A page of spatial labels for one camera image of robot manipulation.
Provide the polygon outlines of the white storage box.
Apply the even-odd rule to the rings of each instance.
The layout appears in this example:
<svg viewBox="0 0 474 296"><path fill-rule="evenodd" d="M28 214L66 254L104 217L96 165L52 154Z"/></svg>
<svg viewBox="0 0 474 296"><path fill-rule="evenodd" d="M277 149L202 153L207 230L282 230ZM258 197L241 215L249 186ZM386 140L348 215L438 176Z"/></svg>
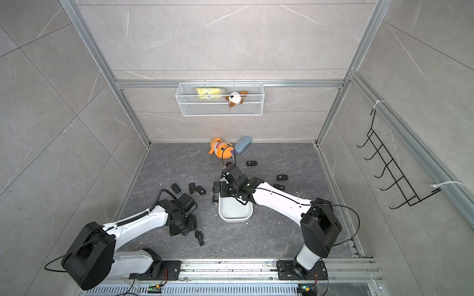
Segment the white storage box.
<svg viewBox="0 0 474 296"><path fill-rule="evenodd" d="M253 215L253 206L251 203L243 205L234 197L223 197L219 193L218 214L227 223L241 223L248 221Z"/></svg>

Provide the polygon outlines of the black VW key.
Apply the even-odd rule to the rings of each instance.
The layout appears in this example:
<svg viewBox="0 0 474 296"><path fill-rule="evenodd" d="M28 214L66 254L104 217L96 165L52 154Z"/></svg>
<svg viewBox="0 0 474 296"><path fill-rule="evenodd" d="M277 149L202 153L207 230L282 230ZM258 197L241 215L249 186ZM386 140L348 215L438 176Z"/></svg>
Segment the black VW key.
<svg viewBox="0 0 474 296"><path fill-rule="evenodd" d="M188 186L188 188L189 188L189 193L190 193L190 194L194 194L194 193L196 192L196 185L195 185L195 183L190 183L189 186Z"/></svg>

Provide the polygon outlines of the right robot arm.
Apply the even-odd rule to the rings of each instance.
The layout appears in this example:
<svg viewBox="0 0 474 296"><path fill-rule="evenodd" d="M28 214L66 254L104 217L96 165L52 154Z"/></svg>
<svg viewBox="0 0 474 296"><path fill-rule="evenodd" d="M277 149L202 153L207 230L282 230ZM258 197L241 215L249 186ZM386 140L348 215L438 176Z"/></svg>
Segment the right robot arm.
<svg viewBox="0 0 474 296"><path fill-rule="evenodd" d="M339 243L342 225L334 213L336 205L317 197L302 199L257 178L248 178L232 162L224 166L220 180L214 182L213 202L218 204L221 219L240 207L260 205L270 208L300 226L303 238L301 250L293 260L278 260L280 281L323 281L328 279L324 259Z"/></svg>

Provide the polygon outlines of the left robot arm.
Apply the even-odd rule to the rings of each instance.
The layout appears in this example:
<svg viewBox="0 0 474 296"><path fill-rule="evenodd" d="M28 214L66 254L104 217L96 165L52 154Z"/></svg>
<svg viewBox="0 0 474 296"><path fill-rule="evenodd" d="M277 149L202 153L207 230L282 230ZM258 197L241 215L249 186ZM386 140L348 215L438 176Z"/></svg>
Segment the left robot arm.
<svg viewBox="0 0 474 296"><path fill-rule="evenodd" d="M69 250L58 258L61 272L67 273L84 291L105 280L123 277L138 281L161 281L178 278L181 261L165 261L149 247L121 252L129 241L153 229L166 226L176 236L197 229L193 211L198 207L188 194L170 199L156 197L152 205L128 218L112 223L86 224Z"/></svg>

